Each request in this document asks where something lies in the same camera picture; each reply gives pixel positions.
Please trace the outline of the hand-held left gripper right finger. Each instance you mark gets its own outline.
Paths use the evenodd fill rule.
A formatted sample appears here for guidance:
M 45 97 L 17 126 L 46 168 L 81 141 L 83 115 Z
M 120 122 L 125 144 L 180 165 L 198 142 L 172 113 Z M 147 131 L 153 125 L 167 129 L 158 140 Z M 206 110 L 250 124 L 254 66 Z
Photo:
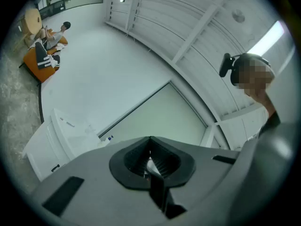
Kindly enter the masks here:
M 161 145 L 171 145 L 192 156 L 196 169 L 189 181 L 170 189 L 176 204 L 186 212 L 151 226 L 229 226 L 230 207 L 241 184 L 241 152 L 194 146 L 151 137 Z

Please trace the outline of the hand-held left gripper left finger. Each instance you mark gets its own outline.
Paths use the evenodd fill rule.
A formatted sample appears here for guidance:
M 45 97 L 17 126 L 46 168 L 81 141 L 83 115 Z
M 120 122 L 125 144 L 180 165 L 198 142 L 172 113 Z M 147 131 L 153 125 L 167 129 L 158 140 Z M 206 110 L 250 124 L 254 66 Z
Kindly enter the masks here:
M 35 209 L 50 226 L 155 226 L 164 214 L 147 191 L 125 188 L 111 174 L 110 158 L 140 138 L 122 141 L 80 155 L 44 179 L 32 193 Z M 70 177 L 82 178 L 61 216 L 43 203 Z

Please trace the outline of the white lotion bottle blue pump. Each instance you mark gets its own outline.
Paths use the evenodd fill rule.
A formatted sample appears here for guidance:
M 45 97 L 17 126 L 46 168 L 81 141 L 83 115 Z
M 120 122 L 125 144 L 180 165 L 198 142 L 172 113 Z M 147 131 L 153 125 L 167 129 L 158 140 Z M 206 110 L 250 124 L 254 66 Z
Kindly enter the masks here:
M 101 139 L 98 143 L 98 147 L 106 147 L 112 139 L 113 135 L 111 135 L 110 137 L 106 137 L 105 139 Z

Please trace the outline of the white sink vanity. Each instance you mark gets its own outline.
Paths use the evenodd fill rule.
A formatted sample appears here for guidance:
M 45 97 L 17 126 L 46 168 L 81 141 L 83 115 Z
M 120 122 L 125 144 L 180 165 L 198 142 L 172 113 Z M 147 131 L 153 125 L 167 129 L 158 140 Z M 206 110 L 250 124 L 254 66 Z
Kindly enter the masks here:
M 86 120 L 53 109 L 26 144 L 27 158 L 41 182 L 73 159 L 98 149 L 100 138 Z

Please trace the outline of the person's dark shirt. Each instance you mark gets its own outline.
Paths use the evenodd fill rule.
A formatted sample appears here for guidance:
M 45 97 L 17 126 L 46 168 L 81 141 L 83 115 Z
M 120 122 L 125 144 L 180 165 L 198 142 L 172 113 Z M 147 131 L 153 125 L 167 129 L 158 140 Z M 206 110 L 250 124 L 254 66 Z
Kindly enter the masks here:
M 270 125 L 256 142 L 246 178 L 231 207 L 235 226 L 260 226 L 282 218 L 286 180 L 297 157 L 301 121 Z

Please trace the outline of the orange sofa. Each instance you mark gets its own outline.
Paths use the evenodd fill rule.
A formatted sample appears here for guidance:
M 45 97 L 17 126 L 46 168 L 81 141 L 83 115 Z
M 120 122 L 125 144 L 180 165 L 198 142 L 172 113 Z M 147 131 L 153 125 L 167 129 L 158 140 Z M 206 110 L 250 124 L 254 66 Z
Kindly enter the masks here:
M 57 43 L 57 45 L 50 50 L 47 50 L 48 54 L 53 54 L 55 52 L 55 49 L 62 50 L 68 45 L 68 41 L 63 36 L 60 41 Z M 19 66 L 21 68 L 22 66 L 25 66 L 27 68 L 27 71 L 32 75 L 32 77 L 37 80 L 39 83 L 45 82 L 50 76 L 55 74 L 57 70 L 54 68 L 46 67 L 44 69 L 38 69 L 37 61 L 35 57 L 35 49 L 28 51 L 26 55 L 23 57 L 23 62 Z

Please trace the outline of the round wooden table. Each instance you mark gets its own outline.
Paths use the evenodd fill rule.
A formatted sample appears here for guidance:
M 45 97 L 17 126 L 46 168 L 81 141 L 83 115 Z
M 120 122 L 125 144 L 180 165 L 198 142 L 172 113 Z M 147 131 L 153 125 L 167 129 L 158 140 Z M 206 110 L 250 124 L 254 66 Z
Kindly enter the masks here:
M 21 39 L 15 44 L 13 51 L 16 51 L 18 47 L 25 42 L 31 39 L 32 35 L 36 35 L 42 28 L 42 19 L 40 12 L 36 8 L 31 8 L 25 11 L 25 14 L 18 20 L 18 23 L 21 25 Z

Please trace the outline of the round ceiling fixture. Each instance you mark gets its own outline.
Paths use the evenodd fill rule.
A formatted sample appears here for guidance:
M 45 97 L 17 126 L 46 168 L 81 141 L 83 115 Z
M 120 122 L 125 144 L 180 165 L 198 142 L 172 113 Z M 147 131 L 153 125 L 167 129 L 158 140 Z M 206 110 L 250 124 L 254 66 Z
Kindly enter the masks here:
M 237 23 L 243 23 L 245 21 L 245 16 L 240 9 L 235 9 L 232 11 L 232 17 Z

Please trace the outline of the black media cabinet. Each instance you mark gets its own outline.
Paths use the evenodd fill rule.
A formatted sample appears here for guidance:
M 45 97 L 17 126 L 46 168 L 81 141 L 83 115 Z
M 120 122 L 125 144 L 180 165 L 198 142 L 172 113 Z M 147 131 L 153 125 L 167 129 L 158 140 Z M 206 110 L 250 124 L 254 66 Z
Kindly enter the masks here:
M 50 4 L 49 6 L 46 6 L 44 8 L 41 8 L 39 10 L 41 20 L 44 20 L 48 17 L 51 17 L 53 15 L 56 15 L 58 13 L 61 13 L 66 10 L 66 3 L 68 3 L 70 0 L 60 0 L 53 4 Z

